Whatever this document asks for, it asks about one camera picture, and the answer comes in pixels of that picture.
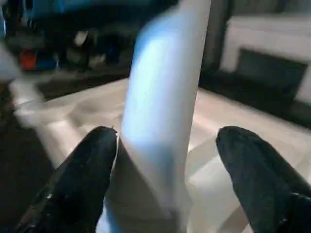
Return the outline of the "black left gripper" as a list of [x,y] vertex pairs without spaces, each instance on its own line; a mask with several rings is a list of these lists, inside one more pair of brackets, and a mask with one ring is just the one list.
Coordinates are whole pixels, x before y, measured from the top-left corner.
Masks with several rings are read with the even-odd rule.
[[[177,0],[30,0],[29,19],[141,20],[177,4]],[[18,63],[25,71],[104,69],[128,63],[126,53],[133,45],[132,31],[121,26],[48,32],[15,22],[14,39]]]

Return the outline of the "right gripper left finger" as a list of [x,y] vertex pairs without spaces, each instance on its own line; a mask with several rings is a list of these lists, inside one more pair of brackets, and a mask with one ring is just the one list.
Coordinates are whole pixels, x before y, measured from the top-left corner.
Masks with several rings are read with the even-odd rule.
[[17,233],[94,233],[117,152],[117,132],[90,131],[23,215]]

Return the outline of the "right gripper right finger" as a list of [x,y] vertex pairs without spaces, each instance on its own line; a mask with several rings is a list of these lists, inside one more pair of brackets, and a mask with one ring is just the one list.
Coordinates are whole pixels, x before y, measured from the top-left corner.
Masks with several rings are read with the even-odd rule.
[[311,231],[311,186],[271,144],[244,128],[225,126],[216,146],[253,232]]

